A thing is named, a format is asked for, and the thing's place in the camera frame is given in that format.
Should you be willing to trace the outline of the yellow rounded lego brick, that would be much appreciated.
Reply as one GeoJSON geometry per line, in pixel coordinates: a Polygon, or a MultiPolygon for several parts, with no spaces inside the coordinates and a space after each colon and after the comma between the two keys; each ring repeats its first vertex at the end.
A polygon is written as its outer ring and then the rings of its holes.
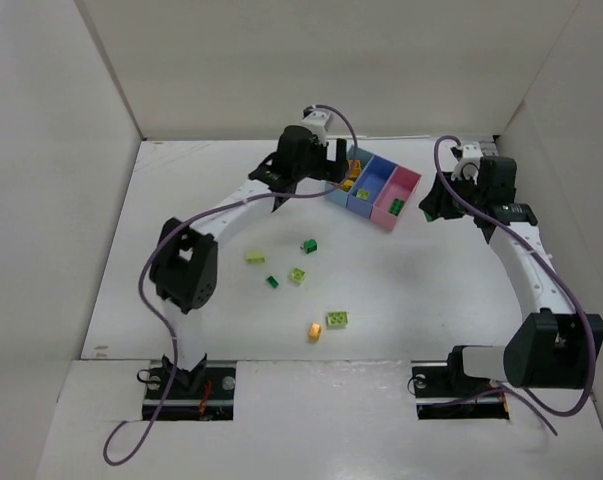
{"type": "Polygon", "coordinates": [[[362,171],[362,164],[360,160],[349,160],[349,179],[356,180],[362,171]]]}

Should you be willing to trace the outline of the pale green lego tile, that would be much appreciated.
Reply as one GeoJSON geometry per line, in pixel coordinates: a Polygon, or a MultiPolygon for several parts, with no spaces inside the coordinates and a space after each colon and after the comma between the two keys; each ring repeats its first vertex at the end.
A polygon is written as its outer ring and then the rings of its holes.
{"type": "Polygon", "coordinates": [[[356,197],[358,199],[367,201],[369,199],[369,197],[370,197],[370,192],[368,190],[365,190],[365,189],[359,189],[357,191],[356,197]]]}

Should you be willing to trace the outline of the green lego plate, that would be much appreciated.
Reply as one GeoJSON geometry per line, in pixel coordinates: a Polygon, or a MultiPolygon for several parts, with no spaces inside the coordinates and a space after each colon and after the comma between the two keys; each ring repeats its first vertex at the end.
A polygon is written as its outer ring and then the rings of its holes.
{"type": "Polygon", "coordinates": [[[405,201],[400,198],[395,198],[389,208],[389,213],[394,216],[399,216],[403,206],[405,205],[405,201]]]}

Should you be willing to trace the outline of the dark green lego brick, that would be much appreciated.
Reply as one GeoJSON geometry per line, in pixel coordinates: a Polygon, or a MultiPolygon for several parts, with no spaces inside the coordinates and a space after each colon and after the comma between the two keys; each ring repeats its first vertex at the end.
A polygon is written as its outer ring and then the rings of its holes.
{"type": "Polygon", "coordinates": [[[301,249],[306,253],[310,254],[318,249],[318,244],[315,239],[308,239],[303,242],[301,249]]]}

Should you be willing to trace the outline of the light green curved lego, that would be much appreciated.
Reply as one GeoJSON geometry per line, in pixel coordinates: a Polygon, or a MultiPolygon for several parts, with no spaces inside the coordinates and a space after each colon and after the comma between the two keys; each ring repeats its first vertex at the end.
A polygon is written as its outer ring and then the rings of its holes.
{"type": "Polygon", "coordinates": [[[250,250],[245,254],[245,260],[248,264],[264,264],[266,262],[266,256],[260,250],[250,250]]]}

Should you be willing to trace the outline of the light green studded lego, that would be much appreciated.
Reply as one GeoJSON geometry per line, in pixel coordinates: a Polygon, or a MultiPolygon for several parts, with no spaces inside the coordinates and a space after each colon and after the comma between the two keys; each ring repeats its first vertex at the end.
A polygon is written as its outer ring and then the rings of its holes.
{"type": "Polygon", "coordinates": [[[331,329],[346,328],[349,324],[347,311],[330,311],[326,314],[326,326],[331,329]]]}

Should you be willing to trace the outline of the yellow studded lego brick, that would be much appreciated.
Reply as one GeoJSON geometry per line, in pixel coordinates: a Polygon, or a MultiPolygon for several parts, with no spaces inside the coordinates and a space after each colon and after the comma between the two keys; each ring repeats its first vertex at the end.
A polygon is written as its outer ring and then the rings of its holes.
{"type": "Polygon", "coordinates": [[[341,189],[343,191],[349,192],[351,190],[351,188],[354,186],[354,183],[355,183],[354,179],[347,179],[341,184],[341,189]]]}

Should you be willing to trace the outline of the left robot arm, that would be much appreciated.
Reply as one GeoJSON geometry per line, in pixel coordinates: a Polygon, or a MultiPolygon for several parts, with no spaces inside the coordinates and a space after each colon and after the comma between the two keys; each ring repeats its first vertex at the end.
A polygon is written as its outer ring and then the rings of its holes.
{"type": "Polygon", "coordinates": [[[188,220],[171,218],[161,230],[138,281],[142,302],[168,328],[173,360],[167,375],[188,382],[206,358],[194,329],[176,315],[200,322],[197,312],[217,287],[221,247],[248,226],[266,218],[289,199],[317,198],[299,194],[298,184],[310,178],[339,184],[346,178],[347,141],[336,141],[336,156],[328,158],[323,127],[287,126],[274,152],[248,174],[247,180],[221,205],[188,220]]]}

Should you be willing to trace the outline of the purple blue container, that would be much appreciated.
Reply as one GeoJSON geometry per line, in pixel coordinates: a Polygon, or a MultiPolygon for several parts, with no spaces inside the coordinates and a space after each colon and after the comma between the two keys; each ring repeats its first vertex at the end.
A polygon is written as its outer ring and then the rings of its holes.
{"type": "Polygon", "coordinates": [[[370,218],[375,201],[396,168],[397,164],[385,158],[373,156],[356,183],[354,192],[351,193],[346,208],[361,217],[370,218]],[[367,201],[356,197],[359,189],[365,189],[370,192],[370,197],[367,201]]]}

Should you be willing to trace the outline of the pink container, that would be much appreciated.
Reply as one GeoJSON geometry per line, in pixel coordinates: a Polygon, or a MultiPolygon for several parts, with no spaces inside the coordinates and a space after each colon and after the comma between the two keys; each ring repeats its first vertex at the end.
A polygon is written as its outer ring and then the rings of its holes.
{"type": "Polygon", "coordinates": [[[421,178],[421,174],[405,167],[397,166],[374,203],[370,216],[371,222],[385,230],[392,231],[403,210],[409,203],[412,194],[416,191],[421,178]],[[389,213],[390,205],[395,198],[405,201],[405,205],[399,216],[389,213]]]}

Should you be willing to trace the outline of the light green small lego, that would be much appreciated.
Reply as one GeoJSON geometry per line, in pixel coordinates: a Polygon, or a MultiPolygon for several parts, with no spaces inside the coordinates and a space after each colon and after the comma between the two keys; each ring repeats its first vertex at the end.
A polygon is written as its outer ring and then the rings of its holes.
{"type": "Polygon", "coordinates": [[[301,285],[306,278],[306,272],[300,268],[295,267],[291,270],[289,278],[296,285],[301,285]]]}

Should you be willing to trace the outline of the orange small lego brick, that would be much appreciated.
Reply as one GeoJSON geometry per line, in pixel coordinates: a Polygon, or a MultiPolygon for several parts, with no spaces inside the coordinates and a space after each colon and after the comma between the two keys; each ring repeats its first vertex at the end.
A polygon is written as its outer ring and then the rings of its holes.
{"type": "Polygon", "coordinates": [[[308,338],[311,342],[316,342],[322,335],[322,326],[318,323],[313,323],[308,331],[308,338]]]}

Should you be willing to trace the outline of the aluminium rail right side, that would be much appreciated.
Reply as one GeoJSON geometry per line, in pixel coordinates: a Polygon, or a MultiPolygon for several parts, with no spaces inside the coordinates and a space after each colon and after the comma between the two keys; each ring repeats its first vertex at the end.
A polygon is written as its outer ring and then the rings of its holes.
{"type": "Polygon", "coordinates": [[[496,157],[499,155],[497,145],[494,141],[480,141],[479,146],[483,156],[496,157]]]}

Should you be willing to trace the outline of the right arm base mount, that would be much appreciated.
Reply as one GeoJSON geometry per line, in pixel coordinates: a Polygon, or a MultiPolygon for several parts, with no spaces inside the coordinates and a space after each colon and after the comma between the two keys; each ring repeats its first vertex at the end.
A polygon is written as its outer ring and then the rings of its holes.
{"type": "Polygon", "coordinates": [[[419,420],[509,420],[505,396],[490,380],[464,372],[464,346],[445,360],[413,360],[408,391],[416,399],[419,420]]]}

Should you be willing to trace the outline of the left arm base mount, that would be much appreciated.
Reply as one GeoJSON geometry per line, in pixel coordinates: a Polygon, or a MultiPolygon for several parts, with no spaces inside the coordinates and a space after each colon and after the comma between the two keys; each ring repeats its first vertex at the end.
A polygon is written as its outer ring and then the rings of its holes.
{"type": "MultiPolygon", "coordinates": [[[[236,362],[204,357],[192,370],[179,369],[158,421],[231,421],[234,416],[236,362]]],[[[144,387],[142,419],[149,421],[166,391],[172,362],[164,356],[137,372],[144,387]]]]}

